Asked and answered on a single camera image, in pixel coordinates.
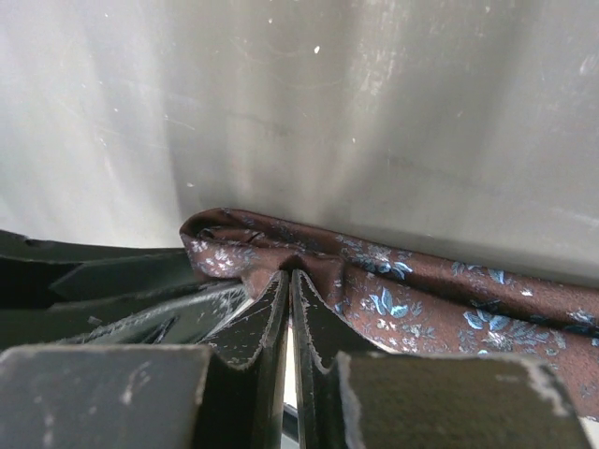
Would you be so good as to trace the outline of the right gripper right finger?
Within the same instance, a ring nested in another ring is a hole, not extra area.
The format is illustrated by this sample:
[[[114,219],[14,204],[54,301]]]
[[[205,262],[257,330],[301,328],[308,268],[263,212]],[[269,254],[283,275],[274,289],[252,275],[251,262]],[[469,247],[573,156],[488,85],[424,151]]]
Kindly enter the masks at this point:
[[[290,282],[295,343],[299,444],[302,448],[345,448],[339,352],[374,351],[317,292],[308,274],[292,272]]]

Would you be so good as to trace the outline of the brown floral necktie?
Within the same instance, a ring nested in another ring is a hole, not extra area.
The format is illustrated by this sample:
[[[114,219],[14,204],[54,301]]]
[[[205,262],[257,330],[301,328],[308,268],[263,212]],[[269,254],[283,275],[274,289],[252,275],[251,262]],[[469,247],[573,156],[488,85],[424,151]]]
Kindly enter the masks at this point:
[[[544,360],[578,412],[598,416],[598,293],[392,248],[245,210],[206,210],[180,236],[195,273],[258,297],[278,271],[369,340],[400,353],[510,352]]]

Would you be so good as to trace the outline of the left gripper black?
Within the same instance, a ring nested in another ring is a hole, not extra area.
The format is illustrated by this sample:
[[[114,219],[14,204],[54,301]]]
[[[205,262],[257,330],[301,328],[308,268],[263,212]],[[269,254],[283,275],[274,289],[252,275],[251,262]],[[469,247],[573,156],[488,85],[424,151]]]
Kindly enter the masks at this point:
[[[1,343],[196,343],[243,310],[238,281],[200,281],[181,248],[1,234]]]

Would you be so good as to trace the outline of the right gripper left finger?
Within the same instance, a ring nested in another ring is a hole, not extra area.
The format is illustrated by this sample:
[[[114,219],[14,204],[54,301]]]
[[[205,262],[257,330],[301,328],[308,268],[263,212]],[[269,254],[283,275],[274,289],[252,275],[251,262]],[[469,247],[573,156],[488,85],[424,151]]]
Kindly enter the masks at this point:
[[[197,410],[197,448],[278,448],[284,413],[289,276],[205,339],[211,359]]]

